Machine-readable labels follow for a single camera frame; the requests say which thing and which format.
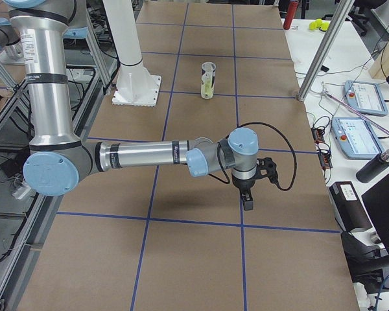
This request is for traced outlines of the neighbouring robot arm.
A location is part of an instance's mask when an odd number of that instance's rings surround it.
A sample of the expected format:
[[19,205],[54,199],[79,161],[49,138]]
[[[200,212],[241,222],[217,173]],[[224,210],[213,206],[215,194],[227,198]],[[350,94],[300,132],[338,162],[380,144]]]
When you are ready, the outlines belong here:
[[20,36],[11,22],[0,17],[0,52],[5,51],[11,60],[20,60],[23,57],[23,48]]

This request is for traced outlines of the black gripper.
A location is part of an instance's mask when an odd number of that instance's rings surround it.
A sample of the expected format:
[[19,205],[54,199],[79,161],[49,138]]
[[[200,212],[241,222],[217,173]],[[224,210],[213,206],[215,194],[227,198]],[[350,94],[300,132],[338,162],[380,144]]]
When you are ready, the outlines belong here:
[[243,209],[245,211],[252,211],[254,204],[250,189],[255,185],[255,179],[239,179],[234,175],[231,175],[231,177],[233,185],[237,187],[239,189],[239,192],[241,193]]

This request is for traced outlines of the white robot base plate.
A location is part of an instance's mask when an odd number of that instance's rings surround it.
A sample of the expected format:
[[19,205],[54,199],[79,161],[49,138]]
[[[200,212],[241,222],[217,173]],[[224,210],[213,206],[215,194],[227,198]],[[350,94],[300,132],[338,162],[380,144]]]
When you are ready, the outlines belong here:
[[161,76],[148,75],[137,78],[133,74],[121,75],[117,79],[112,98],[114,105],[152,107],[157,104]]

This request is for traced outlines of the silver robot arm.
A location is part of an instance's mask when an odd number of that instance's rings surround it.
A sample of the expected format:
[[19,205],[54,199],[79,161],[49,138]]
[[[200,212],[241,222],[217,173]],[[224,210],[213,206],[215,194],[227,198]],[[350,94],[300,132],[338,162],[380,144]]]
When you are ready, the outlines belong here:
[[73,123],[65,61],[66,38],[91,38],[85,1],[8,1],[13,27],[23,48],[34,137],[23,165],[29,186],[45,196],[63,196],[86,177],[111,169],[186,165],[192,176],[231,173],[245,210],[253,209],[257,175],[257,134],[246,127],[218,142],[194,140],[108,144],[89,140],[97,110]]

